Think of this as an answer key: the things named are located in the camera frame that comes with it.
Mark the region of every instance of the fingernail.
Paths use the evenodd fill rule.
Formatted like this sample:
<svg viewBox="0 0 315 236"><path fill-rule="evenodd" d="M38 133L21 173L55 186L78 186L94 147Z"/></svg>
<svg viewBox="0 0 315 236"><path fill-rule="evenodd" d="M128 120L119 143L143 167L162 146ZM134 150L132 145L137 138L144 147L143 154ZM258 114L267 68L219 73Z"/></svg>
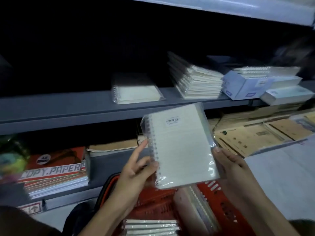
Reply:
<svg viewBox="0 0 315 236"><path fill-rule="evenodd" d="M221 151L221 149L220 149L219 147L215 147L213 150L214 150L216 153L219 153L219 152Z"/></svg>

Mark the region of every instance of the blue box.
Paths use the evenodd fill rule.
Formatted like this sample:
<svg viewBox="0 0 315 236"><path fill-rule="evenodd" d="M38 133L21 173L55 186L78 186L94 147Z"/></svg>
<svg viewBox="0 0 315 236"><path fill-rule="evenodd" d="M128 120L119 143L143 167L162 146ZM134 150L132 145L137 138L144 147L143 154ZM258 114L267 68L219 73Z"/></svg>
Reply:
<svg viewBox="0 0 315 236"><path fill-rule="evenodd" d="M245 78L225 67L223 63L235 63L229 56L207 56L217 71L224 74L222 92L232 100L259 98L273 83L270 77Z"/></svg>

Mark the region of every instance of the hand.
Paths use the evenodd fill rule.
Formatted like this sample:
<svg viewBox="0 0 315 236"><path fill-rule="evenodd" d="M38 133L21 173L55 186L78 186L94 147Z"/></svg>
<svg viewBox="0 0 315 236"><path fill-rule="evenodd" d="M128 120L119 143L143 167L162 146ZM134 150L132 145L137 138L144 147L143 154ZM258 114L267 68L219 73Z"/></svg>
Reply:
<svg viewBox="0 0 315 236"><path fill-rule="evenodd" d="M147 179L157 170L158 162L151 162L143 170L141 168L150 162L150 157L146 156L140 159L139 154L147 145L147 140L144 140L132 153L128 162L124 166L120 177L116 183L115 189L108 199L112 204L120 207L124 219L134 208L140 192L143 190Z"/></svg>
<svg viewBox="0 0 315 236"><path fill-rule="evenodd" d="M219 147L212 153L226 173L226 179L219 180L221 188L239 211L245 213L251 206L261 206L268 200L242 157Z"/></svg>

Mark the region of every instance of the red shopping basket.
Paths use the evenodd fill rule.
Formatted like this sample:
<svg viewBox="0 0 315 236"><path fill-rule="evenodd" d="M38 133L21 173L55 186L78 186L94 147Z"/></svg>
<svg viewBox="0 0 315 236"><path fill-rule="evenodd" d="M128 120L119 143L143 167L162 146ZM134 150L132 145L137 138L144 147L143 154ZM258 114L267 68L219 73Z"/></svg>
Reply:
<svg viewBox="0 0 315 236"><path fill-rule="evenodd" d="M110 196L119 174L112 175L105 183L96 203L98 210ZM255 235L252 228L246 222L241 213L229 202L223 194L218 182L210 181L197 184L199 190L207 199L215 217L217 218L221 231L217 235L227 236L252 236ZM144 189L138 198L138 202L127 218L147 220L169 220L177 219L182 228L180 235L187 235L185 226L176 211L173 202L175 189L157 190L155 188Z"/></svg>

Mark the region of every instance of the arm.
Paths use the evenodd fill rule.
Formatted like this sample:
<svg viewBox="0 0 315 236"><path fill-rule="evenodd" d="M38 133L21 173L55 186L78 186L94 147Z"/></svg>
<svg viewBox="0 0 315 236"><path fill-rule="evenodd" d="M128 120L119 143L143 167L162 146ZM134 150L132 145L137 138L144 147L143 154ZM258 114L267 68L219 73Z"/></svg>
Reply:
<svg viewBox="0 0 315 236"><path fill-rule="evenodd" d="M113 193L79 236L111 236L118 224L132 211L147 179L158 167L158 162L152 162L141 170L150 161L150 157L143 157L137 161L146 145L147 140L144 140L134 150L120 174Z"/></svg>
<svg viewBox="0 0 315 236"><path fill-rule="evenodd" d="M299 236L265 195L243 158L218 147L213 149L213 155L226 173L226 179L219 181L224 194L256 235Z"/></svg>

